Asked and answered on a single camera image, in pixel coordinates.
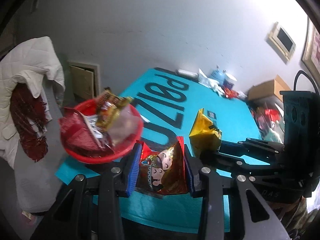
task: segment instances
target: wooden frame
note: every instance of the wooden frame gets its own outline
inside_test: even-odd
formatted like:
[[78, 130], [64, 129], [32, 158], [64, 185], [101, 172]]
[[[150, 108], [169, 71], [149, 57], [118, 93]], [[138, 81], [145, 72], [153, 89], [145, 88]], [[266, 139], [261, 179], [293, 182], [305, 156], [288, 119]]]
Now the wooden frame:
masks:
[[[288, 36], [288, 38], [292, 42], [290, 51], [287, 50], [287, 48], [284, 46], [284, 44], [282, 44], [282, 42], [278, 38], [278, 34], [281, 29], [284, 31], [284, 33]], [[284, 56], [285, 60], [290, 61], [290, 59], [292, 58], [295, 52], [296, 44], [294, 43], [290, 35], [286, 32], [286, 30], [278, 22], [276, 22], [275, 25], [273, 26], [271, 32], [268, 35], [268, 38], [271, 42], [275, 44], [275, 48], [278, 49], [278, 52], [280, 52]]]
[[95, 96], [98, 96], [102, 91], [101, 87], [101, 80], [100, 80], [100, 66], [99, 65], [92, 65], [92, 64], [87, 64], [87, 63], [81, 63], [81, 62], [73, 62], [73, 61], [68, 61], [69, 66], [75, 66], [79, 68], [83, 68], [85, 70], [91, 70], [93, 71], [94, 74], [94, 91], [95, 91]]
[[307, 39], [302, 61], [310, 71], [318, 87], [320, 85], [320, 35], [308, 18]]

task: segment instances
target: blue bottle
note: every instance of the blue bottle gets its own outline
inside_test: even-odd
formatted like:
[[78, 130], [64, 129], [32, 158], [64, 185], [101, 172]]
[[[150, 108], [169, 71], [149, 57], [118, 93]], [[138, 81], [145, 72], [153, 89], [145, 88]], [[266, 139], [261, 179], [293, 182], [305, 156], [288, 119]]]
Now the blue bottle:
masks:
[[224, 78], [225, 78], [225, 72], [226, 72], [225, 70], [223, 70], [223, 71], [219, 70], [219, 66], [217, 65], [217, 69], [212, 71], [209, 78], [212, 78], [212, 79], [218, 81], [219, 85], [222, 86]]

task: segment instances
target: red plastic basket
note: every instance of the red plastic basket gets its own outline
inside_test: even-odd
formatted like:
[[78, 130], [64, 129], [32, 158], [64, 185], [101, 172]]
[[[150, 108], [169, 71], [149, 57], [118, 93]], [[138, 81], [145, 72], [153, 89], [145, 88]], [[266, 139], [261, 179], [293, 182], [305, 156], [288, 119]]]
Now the red plastic basket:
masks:
[[[96, 102], [94, 99], [89, 99], [87, 101], [84, 101], [83, 103], [77, 105], [75, 107], [76, 110], [81, 112], [84, 115], [94, 115], [96, 114]], [[133, 115], [140, 117], [139, 112], [137, 109], [135, 109], [134, 106], [130, 105], [130, 109]], [[139, 122], [137, 125], [137, 129], [134, 134], [129, 135], [122, 143], [119, 143], [114, 148], [114, 154], [112, 155], [106, 155], [104, 157], [97, 157], [97, 158], [91, 158], [79, 155], [69, 149], [66, 149], [66, 152], [77, 159], [78, 161], [82, 163], [87, 164], [101, 164], [101, 163], [109, 163], [111, 161], [114, 161], [120, 157], [123, 157], [126, 155], [130, 150], [132, 150], [134, 144], [137, 140], [140, 140], [141, 134], [143, 129], [143, 121], [141, 118], [139, 118]]]

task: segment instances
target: red snack bag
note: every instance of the red snack bag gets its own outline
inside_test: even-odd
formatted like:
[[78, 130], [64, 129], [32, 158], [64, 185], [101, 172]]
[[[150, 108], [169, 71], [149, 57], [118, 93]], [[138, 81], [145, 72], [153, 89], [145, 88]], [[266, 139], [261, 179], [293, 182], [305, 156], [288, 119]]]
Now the red snack bag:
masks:
[[265, 109], [264, 112], [270, 117], [270, 120], [273, 122], [280, 121], [281, 119], [278, 111], [275, 109]]
[[101, 143], [90, 130], [86, 118], [77, 110], [65, 107], [65, 116], [59, 119], [61, 142], [65, 148], [88, 157], [112, 154], [109, 142]]
[[229, 99], [236, 98], [239, 95], [237, 91], [230, 90], [229, 88], [226, 88], [226, 87], [223, 87], [223, 90], [226, 94], [226, 98], [229, 98]]
[[152, 151], [142, 144], [137, 187], [161, 195], [188, 193], [185, 179], [184, 140], [177, 136], [177, 143], [162, 152]]

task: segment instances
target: cartoon face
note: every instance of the cartoon face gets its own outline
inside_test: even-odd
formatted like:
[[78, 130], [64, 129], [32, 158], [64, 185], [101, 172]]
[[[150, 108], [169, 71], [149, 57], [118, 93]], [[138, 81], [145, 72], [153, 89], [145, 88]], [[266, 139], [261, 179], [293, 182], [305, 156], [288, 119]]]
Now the cartoon face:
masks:
[[164, 171], [161, 168], [151, 168], [151, 176], [152, 176], [152, 184], [154, 186], [158, 186], [161, 183], [162, 176], [164, 175]]
[[158, 154], [158, 157], [162, 162], [162, 168], [164, 171], [170, 169], [172, 165], [173, 150], [174, 148], [172, 147], [169, 150], [164, 150]]

